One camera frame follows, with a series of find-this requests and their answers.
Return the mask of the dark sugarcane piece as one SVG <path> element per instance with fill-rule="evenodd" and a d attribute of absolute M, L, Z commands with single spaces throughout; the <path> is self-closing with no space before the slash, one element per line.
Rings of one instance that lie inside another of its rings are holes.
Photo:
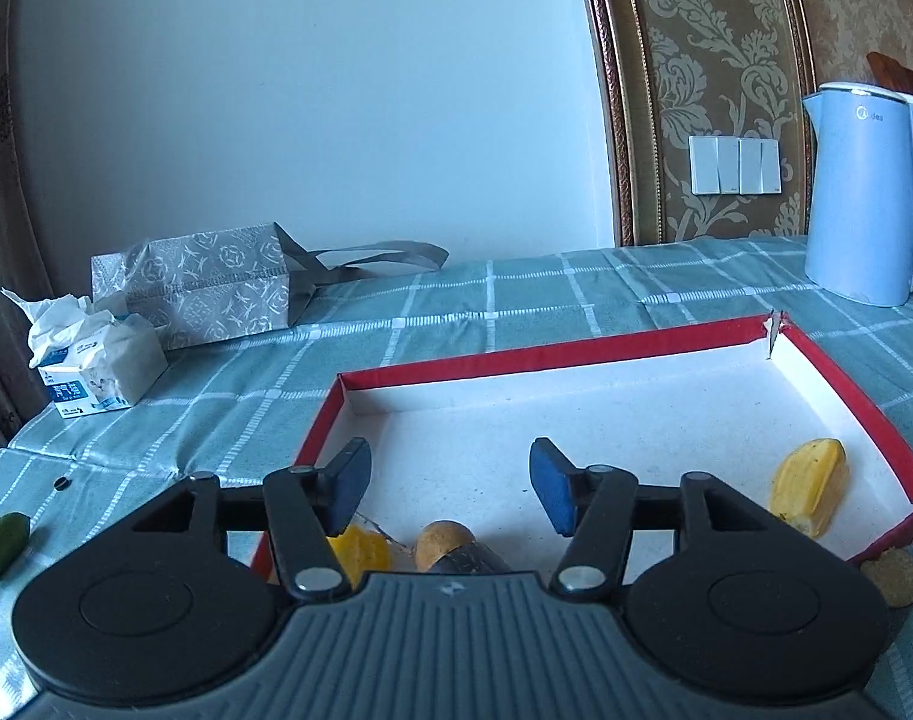
<path fill-rule="evenodd" d="M 889 548 L 875 559 L 860 564 L 860 572 L 883 596 L 889 608 L 913 605 L 913 556 L 902 548 Z"/>
<path fill-rule="evenodd" d="M 510 574 L 511 567 L 489 546 L 479 541 L 468 541 L 440 556 L 430 566 L 429 572 L 443 575 Z"/>

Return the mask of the yellow jackfruit piece left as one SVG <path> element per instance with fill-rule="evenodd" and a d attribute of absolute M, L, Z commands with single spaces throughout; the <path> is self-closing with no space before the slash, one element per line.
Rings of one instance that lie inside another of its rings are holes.
<path fill-rule="evenodd" d="M 351 523 L 339 536 L 328 539 L 342 571 L 358 587 L 367 572 L 388 572 L 394 567 L 390 543 L 378 532 Z"/>

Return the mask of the yellow jackfruit piece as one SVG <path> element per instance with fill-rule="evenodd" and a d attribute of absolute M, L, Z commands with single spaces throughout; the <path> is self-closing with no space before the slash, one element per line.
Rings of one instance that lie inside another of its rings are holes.
<path fill-rule="evenodd" d="M 849 475 L 839 439 L 804 442 L 777 468 L 770 484 L 769 512 L 803 535 L 821 538 L 845 496 Z"/>
<path fill-rule="evenodd" d="M 328 539 L 342 571 L 358 587 L 367 572 L 388 572 L 394 567 L 390 543 L 378 532 L 351 523 L 339 536 Z"/>

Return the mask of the green checked tablecloth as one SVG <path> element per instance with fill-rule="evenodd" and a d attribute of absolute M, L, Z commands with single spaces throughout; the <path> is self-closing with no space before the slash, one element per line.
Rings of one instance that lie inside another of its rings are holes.
<path fill-rule="evenodd" d="M 188 473 L 253 484 L 290 463 L 340 372 L 783 310 L 913 449 L 913 296 L 855 304 L 803 260 L 801 239 L 756 234 L 338 284 L 290 330 L 181 349 L 129 410 L 40 411 L 0 449 L 0 515 L 40 534 L 0 583 L 0 718 L 33 695 L 10 632 L 23 585 Z"/>

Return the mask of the small brown longan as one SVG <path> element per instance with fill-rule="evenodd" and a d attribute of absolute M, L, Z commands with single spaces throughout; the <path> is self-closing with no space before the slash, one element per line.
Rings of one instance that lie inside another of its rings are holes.
<path fill-rule="evenodd" d="M 435 520 L 425 525 L 415 540 L 415 567 L 419 572 L 429 572 L 440 559 L 475 539 L 474 533 L 463 523 Z"/>

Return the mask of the red shallow cardboard box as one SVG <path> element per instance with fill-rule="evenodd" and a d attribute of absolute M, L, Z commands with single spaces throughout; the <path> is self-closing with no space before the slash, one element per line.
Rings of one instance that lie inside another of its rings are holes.
<path fill-rule="evenodd" d="M 849 483 L 827 550 L 861 559 L 913 538 L 913 450 L 865 390 L 782 314 L 340 372 L 295 463 L 372 450 L 358 512 L 411 543 L 463 523 L 518 571 L 549 575 L 565 541 L 529 477 L 549 439 L 578 466 L 651 486 L 704 472 L 765 504 L 808 440 L 843 445 Z"/>

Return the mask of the yellow jackfruit piece right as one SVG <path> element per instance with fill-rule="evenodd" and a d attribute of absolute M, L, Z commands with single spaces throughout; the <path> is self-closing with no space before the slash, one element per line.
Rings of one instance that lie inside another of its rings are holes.
<path fill-rule="evenodd" d="M 821 538 L 845 496 L 849 475 L 839 439 L 804 442 L 777 468 L 770 484 L 769 512 L 803 535 Z"/>

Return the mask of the silver patterned gift bag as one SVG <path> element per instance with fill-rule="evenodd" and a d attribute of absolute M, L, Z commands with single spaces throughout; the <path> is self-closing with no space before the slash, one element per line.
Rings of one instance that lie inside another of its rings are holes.
<path fill-rule="evenodd" d="M 95 255 L 92 298 L 147 319 L 165 349 L 285 330 L 318 289 L 399 270 L 438 270 L 450 252 L 422 241 L 307 249 L 277 223 L 147 239 Z"/>

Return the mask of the tissue pack with cat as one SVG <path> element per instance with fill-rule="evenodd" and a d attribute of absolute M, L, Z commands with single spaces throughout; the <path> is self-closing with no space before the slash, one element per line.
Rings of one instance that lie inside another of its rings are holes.
<path fill-rule="evenodd" d="M 72 294 L 27 301 L 5 288 L 1 294 L 29 321 L 29 367 L 61 418 L 131 408 L 168 367 L 154 325 L 118 314 L 114 302 Z"/>

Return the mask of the green cucumber piece on cloth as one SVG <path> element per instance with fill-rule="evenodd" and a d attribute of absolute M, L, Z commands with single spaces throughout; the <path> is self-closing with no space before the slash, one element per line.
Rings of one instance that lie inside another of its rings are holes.
<path fill-rule="evenodd" d="M 22 512 L 0 517 L 0 580 L 28 546 L 31 520 Z"/>

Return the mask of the light blue electric kettle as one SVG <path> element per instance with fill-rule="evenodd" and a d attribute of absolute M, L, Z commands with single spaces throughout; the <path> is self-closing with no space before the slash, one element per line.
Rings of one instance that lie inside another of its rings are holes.
<path fill-rule="evenodd" d="M 803 99 L 815 129 L 804 275 L 876 307 L 913 291 L 913 94 L 827 82 Z"/>

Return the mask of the white wall switch panel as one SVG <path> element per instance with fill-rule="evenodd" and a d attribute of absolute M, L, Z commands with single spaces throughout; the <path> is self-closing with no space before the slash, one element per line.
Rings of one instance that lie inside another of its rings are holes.
<path fill-rule="evenodd" d="M 687 144 L 694 195 L 779 195 L 780 146 L 774 138 L 691 135 Z"/>

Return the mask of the ornate wooden wall frame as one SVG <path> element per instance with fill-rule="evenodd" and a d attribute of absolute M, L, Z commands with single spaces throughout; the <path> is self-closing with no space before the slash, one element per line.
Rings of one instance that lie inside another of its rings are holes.
<path fill-rule="evenodd" d="M 585 0 L 603 105 L 617 244 L 800 234 L 816 86 L 803 0 Z M 699 195 L 694 135 L 770 138 L 780 192 Z"/>

